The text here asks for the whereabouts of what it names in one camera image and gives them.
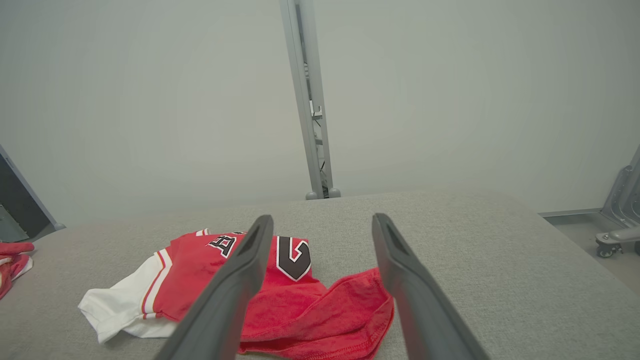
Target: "white sleeve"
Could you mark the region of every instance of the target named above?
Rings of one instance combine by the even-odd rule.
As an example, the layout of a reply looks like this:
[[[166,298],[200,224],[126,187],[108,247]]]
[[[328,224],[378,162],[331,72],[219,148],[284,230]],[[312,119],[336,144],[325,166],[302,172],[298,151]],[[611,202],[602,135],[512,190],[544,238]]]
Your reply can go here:
[[[168,338],[177,323],[148,316],[143,319],[142,302],[152,283],[163,269],[154,254],[131,275],[109,289],[91,289],[78,305],[82,314],[104,343],[124,330],[139,338]]]

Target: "folded clothing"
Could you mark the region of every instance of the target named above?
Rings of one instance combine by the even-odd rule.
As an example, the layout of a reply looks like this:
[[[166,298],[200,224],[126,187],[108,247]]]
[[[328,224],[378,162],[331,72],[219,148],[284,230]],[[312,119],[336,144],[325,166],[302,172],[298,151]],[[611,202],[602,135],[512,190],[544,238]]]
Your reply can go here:
[[[32,243],[0,243],[0,299],[13,281],[33,267],[33,260],[21,252],[33,251]]]
[[[110,289],[78,305],[103,343],[124,330],[168,337],[244,233],[189,233],[148,258]],[[312,276],[308,240],[274,236],[262,288],[249,302],[239,352],[289,359],[372,359],[394,315],[377,268],[329,290]]]

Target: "gray fabric surface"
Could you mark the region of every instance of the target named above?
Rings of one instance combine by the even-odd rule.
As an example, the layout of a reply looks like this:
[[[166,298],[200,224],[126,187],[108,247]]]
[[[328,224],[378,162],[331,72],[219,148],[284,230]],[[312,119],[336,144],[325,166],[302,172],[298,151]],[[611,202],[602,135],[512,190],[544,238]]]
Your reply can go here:
[[[391,216],[492,359],[639,358],[640,299],[525,206],[475,190],[212,209],[58,231],[36,242],[33,269],[0,300],[0,358],[151,359],[164,340],[121,333],[97,343],[76,308],[88,289],[112,286],[186,232],[247,230],[265,213],[277,234],[310,240],[314,276],[330,286],[376,266],[374,212]],[[406,359],[398,319],[377,359]]]

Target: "red and white cloth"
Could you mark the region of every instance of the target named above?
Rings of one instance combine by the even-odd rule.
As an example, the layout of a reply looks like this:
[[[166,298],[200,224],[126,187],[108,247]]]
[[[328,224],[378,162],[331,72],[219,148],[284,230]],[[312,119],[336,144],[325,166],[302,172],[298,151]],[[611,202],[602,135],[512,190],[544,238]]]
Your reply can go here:
[[[124,330],[169,337],[238,248],[244,233],[186,234],[110,289],[89,290],[78,307],[103,343]],[[262,288],[249,302],[239,352],[289,359],[372,359],[394,315],[377,268],[338,280],[313,278],[309,242],[274,236]]]
[[[33,251],[32,243],[0,243],[0,299],[12,282],[33,267],[33,260],[21,252]]]

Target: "red stripe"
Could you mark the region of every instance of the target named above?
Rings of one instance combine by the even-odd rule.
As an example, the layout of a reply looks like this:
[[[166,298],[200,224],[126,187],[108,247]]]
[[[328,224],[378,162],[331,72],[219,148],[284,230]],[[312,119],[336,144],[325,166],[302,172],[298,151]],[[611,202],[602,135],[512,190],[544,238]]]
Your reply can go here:
[[[154,279],[154,282],[151,283],[151,286],[149,286],[149,290],[147,290],[147,294],[145,295],[145,298],[142,300],[142,318],[143,319],[147,318],[147,313],[145,312],[145,304],[147,303],[147,298],[149,297],[149,293],[151,292],[151,289],[154,287],[154,284],[158,280],[158,277],[160,276],[160,273],[162,272],[162,270],[164,270],[164,267],[165,267],[164,259],[162,258],[162,255],[160,255],[160,252],[156,252],[156,254],[160,258],[160,262],[162,262],[162,269],[160,269],[160,271],[158,271],[158,274],[156,275],[156,278]]]

